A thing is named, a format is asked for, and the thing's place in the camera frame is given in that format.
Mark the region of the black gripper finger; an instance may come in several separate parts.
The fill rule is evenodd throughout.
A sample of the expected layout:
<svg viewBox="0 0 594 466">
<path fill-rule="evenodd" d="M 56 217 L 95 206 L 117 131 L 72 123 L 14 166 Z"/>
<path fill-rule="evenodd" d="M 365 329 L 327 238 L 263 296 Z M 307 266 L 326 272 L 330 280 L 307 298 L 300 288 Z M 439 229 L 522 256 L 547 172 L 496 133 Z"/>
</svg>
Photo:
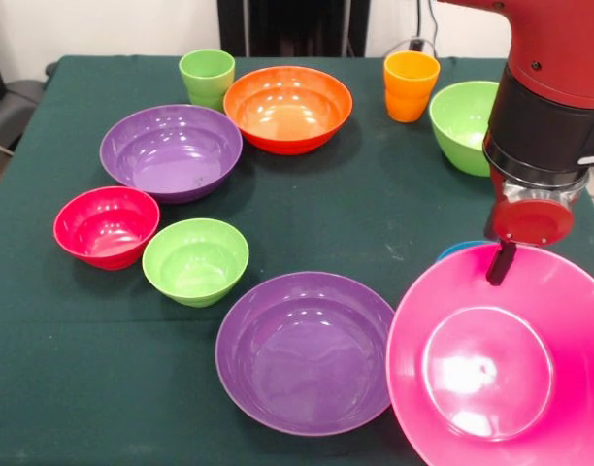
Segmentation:
<svg viewBox="0 0 594 466">
<path fill-rule="evenodd" d="M 499 286 L 502 284 L 512 266 L 515 254 L 515 242 L 500 241 L 499 248 L 486 273 L 486 279 L 491 285 Z"/>
</svg>

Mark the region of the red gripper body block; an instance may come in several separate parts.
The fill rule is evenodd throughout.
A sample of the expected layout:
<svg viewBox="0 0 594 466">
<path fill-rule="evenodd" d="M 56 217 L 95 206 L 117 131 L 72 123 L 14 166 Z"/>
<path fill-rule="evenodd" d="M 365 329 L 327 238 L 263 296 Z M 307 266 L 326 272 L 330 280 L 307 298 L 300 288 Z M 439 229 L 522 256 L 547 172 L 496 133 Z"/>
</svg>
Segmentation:
<svg viewBox="0 0 594 466">
<path fill-rule="evenodd" d="M 487 238 L 530 246 L 547 246 L 565 238 L 574 225 L 571 190 L 524 186 L 490 169 L 495 193 L 487 220 Z"/>
</svg>

